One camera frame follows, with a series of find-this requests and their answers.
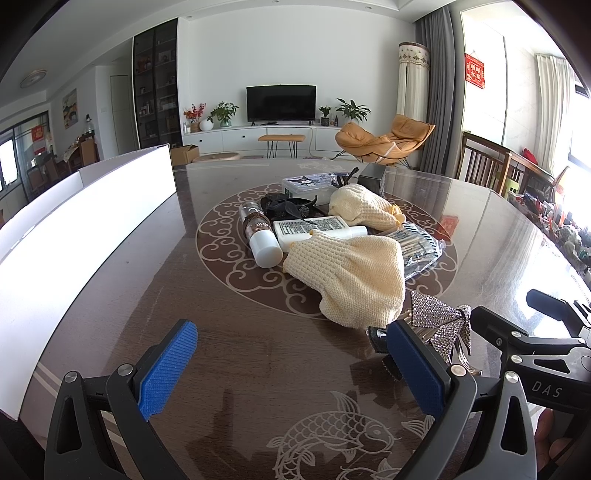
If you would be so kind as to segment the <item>rhinestone bow hair clip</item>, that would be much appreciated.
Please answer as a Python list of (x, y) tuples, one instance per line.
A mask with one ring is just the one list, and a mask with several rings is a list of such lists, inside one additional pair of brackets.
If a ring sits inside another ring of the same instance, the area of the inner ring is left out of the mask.
[(420, 291), (402, 294), (401, 306), (384, 325), (368, 326), (366, 335), (374, 351), (386, 355), (387, 327), (394, 321), (407, 324), (426, 346), (432, 347), (446, 365), (456, 360), (470, 374), (478, 375), (468, 359), (472, 349), (472, 307), (451, 306), (439, 298)]

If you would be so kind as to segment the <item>bag of cotton swabs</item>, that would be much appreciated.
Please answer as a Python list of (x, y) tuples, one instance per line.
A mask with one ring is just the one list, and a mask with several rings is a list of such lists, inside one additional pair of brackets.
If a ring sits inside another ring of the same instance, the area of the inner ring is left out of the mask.
[(385, 232), (384, 235), (401, 246), (406, 280), (432, 268), (446, 249), (444, 240), (435, 238), (425, 229), (410, 222), (404, 223), (396, 231)]

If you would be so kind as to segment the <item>cream knit glove front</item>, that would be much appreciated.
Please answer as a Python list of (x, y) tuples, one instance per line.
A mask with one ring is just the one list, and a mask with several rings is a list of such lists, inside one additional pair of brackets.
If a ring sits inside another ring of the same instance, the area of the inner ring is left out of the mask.
[(403, 310), (405, 266), (392, 238), (335, 239), (315, 232), (290, 246), (283, 270), (317, 291), (322, 315), (341, 326), (384, 328)]

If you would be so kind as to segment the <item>cream knit glove yellow cuff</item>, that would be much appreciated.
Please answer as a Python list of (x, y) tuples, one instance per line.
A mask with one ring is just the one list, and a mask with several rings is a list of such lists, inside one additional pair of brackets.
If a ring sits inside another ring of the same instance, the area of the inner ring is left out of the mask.
[(342, 186), (332, 193), (329, 215), (339, 216), (349, 226), (366, 226), (384, 232), (398, 230), (407, 218), (397, 204), (358, 184)]

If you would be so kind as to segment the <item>black cardboard box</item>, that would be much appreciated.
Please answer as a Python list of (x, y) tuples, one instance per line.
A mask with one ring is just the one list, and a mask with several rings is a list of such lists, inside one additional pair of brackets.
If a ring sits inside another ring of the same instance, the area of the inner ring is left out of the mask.
[(382, 196), (385, 192), (387, 167), (379, 163), (367, 163), (358, 176), (358, 184)]

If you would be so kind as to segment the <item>white lotion bottle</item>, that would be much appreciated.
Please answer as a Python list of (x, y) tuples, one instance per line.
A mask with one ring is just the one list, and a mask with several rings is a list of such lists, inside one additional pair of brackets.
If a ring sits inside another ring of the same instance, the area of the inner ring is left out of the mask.
[(315, 233), (322, 233), (341, 240), (369, 235), (365, 226), (349, 226), (339, 216), (276, 221), (273, 223), (273, 231), (284, 253), (287, 253), (294, 243), (308, 240)]

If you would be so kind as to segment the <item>black bow hair claw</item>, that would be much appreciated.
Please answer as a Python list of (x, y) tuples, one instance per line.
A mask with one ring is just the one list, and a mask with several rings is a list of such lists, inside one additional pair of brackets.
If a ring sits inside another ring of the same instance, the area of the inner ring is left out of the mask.
[(259, 204), (264, 216), (271, 222), (276, 222), (320, 217), (322, 210), (318, 208), (317, 202), (318, 198), (308, 200), (283, 193), (267, 193)]

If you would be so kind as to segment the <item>clear plastic storage box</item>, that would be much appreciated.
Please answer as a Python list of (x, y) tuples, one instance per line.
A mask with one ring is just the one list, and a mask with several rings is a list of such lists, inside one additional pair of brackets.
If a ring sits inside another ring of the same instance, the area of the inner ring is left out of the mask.
[(331, 173), (317, 173), (283, 178), (280, 182), (283, 193), (290, 198), (300, 198), (314, 201), (317, 205), (328, 205), (332, 194), (338, 190), (335, 187), (335, 175)]

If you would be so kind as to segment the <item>red window decoration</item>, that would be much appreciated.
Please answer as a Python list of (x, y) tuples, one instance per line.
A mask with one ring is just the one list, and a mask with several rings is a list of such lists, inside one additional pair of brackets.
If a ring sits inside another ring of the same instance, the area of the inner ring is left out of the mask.
[(465, 81), (480, 89), (485, 88), (484, 63), (468, 53), (465, 54)]

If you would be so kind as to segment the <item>wooden bench hairpin legs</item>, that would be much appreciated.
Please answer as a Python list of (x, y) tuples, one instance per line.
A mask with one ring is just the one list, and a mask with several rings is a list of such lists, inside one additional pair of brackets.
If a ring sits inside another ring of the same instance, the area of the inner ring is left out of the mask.
[(257, 141), (266, 144), (266, 157), (276, 158), (277, 151), (279, 151), (280, 143), (286, 143), (288, 152), (290, 152), (291, 158), (298, 157), (297, 147), (303, 143), (305, 136), (301, 134), (266, 134), (260, 136)]

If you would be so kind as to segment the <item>brown cardboard box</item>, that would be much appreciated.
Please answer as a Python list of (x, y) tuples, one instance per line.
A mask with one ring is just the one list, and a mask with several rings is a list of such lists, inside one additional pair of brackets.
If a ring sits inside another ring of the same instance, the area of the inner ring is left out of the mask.
[(184, 166), (196, 161), (199, 158), (199, 148), (197, 145), (186, 145), (171, 148), (169, 150), (171, 165)]

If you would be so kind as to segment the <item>grey curtain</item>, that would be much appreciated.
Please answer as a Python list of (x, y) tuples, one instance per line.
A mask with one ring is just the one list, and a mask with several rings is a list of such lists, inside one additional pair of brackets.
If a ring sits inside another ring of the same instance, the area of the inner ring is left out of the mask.
[(424, 145), (420, 169), (449, 176), (460, 142), (461, 32), (457, 9), (445, 5), (416, 22), (417, 40), (430, 55), (427, 122), (435, 130)]

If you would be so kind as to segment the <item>black television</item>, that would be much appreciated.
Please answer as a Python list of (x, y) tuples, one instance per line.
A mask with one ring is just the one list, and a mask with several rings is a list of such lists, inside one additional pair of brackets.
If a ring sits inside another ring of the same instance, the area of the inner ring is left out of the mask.
[(245, 88), (249, 122), (311, 122), (317, 111), (315, 85), (259, 85)]

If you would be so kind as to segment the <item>red flower vase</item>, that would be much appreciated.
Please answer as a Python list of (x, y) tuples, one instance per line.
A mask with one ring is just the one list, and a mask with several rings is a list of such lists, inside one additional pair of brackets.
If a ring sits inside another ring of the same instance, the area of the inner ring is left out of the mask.
[(198, 105), (192, 104), (189, 108), (183, 111), (183, 115), (187, 122), (188, 132), (199, 131), (199, 123), (201, 121), (201, 117), (204, 115), (205, 108), (205, 103), (199, 103)]

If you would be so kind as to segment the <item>dark glass display cabinet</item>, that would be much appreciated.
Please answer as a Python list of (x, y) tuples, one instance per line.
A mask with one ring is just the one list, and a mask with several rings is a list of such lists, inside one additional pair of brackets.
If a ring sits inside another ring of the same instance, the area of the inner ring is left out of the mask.
[(133, 38), (132, 93), (140, 148), (182, 144), (177, 92), (177, 24), (169, 20)]

